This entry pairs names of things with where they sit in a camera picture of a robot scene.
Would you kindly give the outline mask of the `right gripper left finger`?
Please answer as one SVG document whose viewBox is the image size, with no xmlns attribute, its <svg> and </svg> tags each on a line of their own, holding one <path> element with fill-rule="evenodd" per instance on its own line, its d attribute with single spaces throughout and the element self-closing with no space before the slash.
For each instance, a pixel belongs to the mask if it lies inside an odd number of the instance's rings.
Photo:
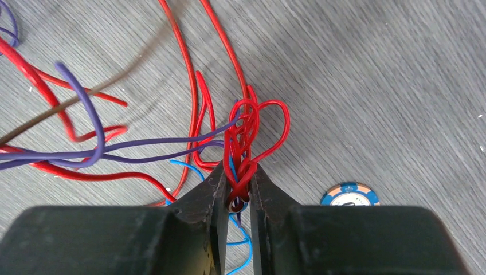
<svg viewBox="0 0 486 275">
<path fill-rule="evenodd" d="M 32 207 L 1 241 L 1 273 L 222 274 L 228 193 L 218 165 L 166 207 Z"/>
</svg>

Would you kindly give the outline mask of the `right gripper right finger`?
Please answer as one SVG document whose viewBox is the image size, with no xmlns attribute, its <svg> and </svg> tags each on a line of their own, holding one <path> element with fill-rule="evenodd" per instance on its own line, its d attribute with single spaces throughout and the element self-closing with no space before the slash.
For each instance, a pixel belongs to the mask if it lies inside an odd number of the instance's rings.
<svg viewBox="0 0 486 275">
<path fill-rule="evenodd" d="M 414 206 L 302 205 L 258 167 L 255 274 L 468 274 L 442 221 Z"/>
</svg>

